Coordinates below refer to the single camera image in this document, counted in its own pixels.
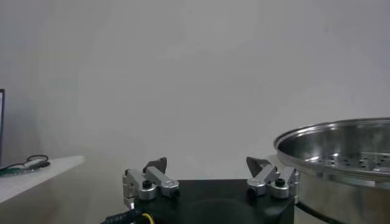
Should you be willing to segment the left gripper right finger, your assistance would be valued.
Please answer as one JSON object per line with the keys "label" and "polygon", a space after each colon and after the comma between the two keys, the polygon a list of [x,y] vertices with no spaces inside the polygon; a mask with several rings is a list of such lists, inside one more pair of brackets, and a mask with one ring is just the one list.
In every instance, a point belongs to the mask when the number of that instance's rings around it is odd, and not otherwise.
{"label": "left gripper right finger", "polygon": [[299,173],[294,167],[278,170],[266,159],[247,157],[246,163],[252,178],[247,180],[247,193],[250,198],[258,198],[266,193],[278,200],[289,197],[298,202]]}

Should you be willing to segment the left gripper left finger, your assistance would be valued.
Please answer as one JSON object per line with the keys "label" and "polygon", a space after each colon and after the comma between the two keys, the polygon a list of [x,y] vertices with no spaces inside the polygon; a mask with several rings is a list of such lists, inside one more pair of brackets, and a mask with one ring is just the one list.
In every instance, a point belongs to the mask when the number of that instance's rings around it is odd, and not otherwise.
{"label": "left gripper left finger", "polygon": [[168,177],[165,172],[168,165],[166,157],[149,161],[142,170],[126,169],[122,176],[124,204],[135,208],[135,201],[152,201],[159,192],[162,197],[176,199],[180,197],[180,185],[177,180]]}

